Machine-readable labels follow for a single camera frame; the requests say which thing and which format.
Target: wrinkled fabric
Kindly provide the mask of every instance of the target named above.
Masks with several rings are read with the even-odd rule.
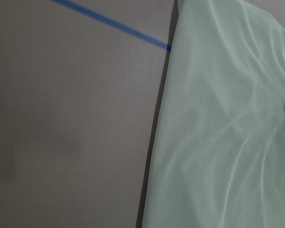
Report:
[[[285,29],[179,0],[143,228],[285,228]]]

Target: bunched fabric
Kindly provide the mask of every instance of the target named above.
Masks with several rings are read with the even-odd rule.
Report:
[[[143,228],[285,228],[285,29],[179,0]]]

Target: garment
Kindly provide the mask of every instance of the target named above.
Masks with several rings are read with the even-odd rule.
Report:
[[[285,29],[244,0],[182,0],[143,228],[285,228]]]

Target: blue line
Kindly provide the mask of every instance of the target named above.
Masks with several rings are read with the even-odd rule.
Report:
[[[138,37],[138,38],[143,39],[143,40],[145,40],[145,41],[147,41],[149,43],[152,43],[152,44],[154,44],[156,46],[159,46],[160,48],[163,48],[163,49],[165,49],[167,51],[171,51],[171,46],[170,45],[167,45],[167,44],[165,44],[165,43],[163,43],[163,42],[161,42],[159,40],[156,40],[156,39],[154,39],[154,38],[152,38],[152,37],[150,37],[150,36],[148,36],[146,34],[143,34],[143,33],[139,32],[139,31],[137,31],[137,30],[135,30],[133,28],[130,28],[130,27],[126,26],[126,25],[123,25],[123,24],[121,24],[121,23],[119,23],[117,21],[109,19],[109,18],[107,18],[107,17],[105,17],[105,16],[103,16],[101,14],[98,14],[98,13],[96,13],[96,12],[90,10],[90,9],[84,8],[84,7],[82,7],[82,6],[80,6],[80,5],[76,4],[76,3],[73,3],[73,2],[68,1],[68,0],[51,0],[51,1],[54,1],[54,2],[56,2],[58,4],[63,5],[63,6],[66,6],[66,7],[70,8],[70,9],[72,9],[72,10],[75,10],[75,11],[77,11],[79,13],[87,15],[87,16],[89,16],[91,18],[96,19],[96,20],[99,20],[99,21],[101,21],[101,22],[103,22],[103,23],[105,23],[107,25],[113,26],[113,27],[115,27],[115,28],[117,28],[119,30],[122,30],[122,31],[124,31],[124,32],[126,32],[128,34],[131,34],[131,35],[133,35],[135,37]]]

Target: mint green cloth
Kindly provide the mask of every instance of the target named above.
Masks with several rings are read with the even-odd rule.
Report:
[[[285,29],[179,1],[143,228],[285,228]]]

